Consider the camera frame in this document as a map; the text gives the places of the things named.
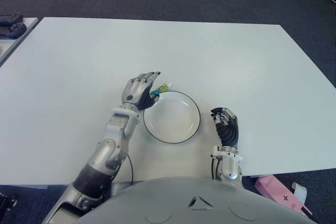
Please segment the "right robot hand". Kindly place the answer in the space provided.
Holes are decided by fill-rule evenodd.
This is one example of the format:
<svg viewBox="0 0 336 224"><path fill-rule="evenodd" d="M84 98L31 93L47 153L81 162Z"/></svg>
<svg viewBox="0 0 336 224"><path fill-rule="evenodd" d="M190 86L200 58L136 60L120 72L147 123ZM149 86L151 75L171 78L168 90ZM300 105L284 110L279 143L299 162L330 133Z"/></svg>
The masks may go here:
<svg viewBox="0 0 336 224"><path fill-rule="evenodd" d="M211 110L211 117L222 146L237 148L239 138L237 116L229 108L214 108Z"/></svg>

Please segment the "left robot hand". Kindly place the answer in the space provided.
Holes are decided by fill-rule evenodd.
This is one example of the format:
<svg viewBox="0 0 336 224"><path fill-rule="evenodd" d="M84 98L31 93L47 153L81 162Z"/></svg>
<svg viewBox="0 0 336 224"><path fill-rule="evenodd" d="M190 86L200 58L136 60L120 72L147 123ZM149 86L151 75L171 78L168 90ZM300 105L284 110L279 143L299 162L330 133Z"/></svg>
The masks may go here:
<svg viewBox="0 0 336 224"><path fill-rule="evenodd" d="M160 95L150 96L150 90L160 74L159 71L148 72L130 79L121 97L122 104L132 105L136 107L138 111L152 107L159 101Z"/></svg>

